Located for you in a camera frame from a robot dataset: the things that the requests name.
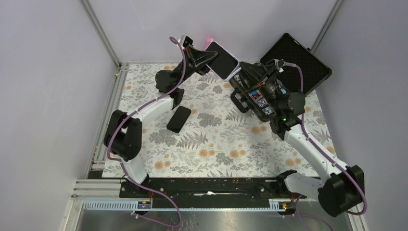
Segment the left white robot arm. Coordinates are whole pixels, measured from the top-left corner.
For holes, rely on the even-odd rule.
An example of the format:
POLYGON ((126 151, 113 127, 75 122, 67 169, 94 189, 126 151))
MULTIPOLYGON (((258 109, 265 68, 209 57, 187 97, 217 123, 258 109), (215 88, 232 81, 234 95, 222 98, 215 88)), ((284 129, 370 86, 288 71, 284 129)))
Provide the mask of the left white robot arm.
POLYGON ((161 114, 178 106, 183 98, 181 83, 194 73, 205 75, 207 65, 218 58, 217 51, 201 51, 192 45, 180 49, 182 61, 172 70, 160 70, 155 74, 158 94, 131 113, 115 110, 109 120, 103 144, 108 154, 115 154, 110 160, 117 161, 132 182, 131 192, 138 198, 149 193, 148 177, 138 154, 142 148, 143 129, 161 114))

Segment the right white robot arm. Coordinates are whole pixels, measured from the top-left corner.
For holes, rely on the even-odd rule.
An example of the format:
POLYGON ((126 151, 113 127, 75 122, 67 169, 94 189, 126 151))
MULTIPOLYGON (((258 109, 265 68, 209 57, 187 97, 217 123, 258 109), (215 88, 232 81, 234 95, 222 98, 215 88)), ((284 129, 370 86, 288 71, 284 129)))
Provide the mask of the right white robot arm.
POLYGON ((363 170, 349 166, 320 144, 305 127, 306 97, 303 92, 304 75, 301 68, 284 60, 261 65, 240 63, 240 79, 246 94, 258 91, 271 108, 268 116, 272 132, 290 144, 314 168, 319 178, 306 177, 298 172, 288 172, 276 185, 282 198, 293 193, 317 200, 323 210, 332 217, 343 212, 363 215, 368 209, 365 196, 363 170), (277 75, 283 67, 297 69, 300 89, 282 91, 277 75))

